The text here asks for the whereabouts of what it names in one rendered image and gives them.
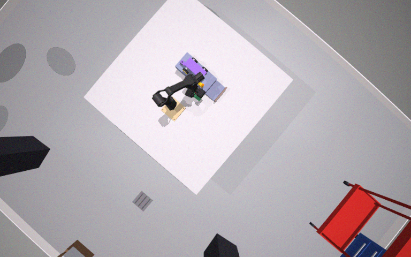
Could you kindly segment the purple trolley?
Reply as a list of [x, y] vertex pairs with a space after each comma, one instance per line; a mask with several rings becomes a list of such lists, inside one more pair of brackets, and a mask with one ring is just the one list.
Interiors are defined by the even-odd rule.
[[[182, 63], [183, 60], [181, 60], [180, 63]], [[203, 74], [203, 76], [205, 76], [205, 74], [208, 72], [208, 70], [205, 67], [200, 67], [197, 64], [197, 60], [193, 57], [193, 58], [189, 58], [186, 62], [183, 61], [182, 65], [186, 68], [183, 68], [183, 71], [188, 74], [188, 69], [191, 70], [195, 75], [198, 74], [199, 72], [201, 72]]]

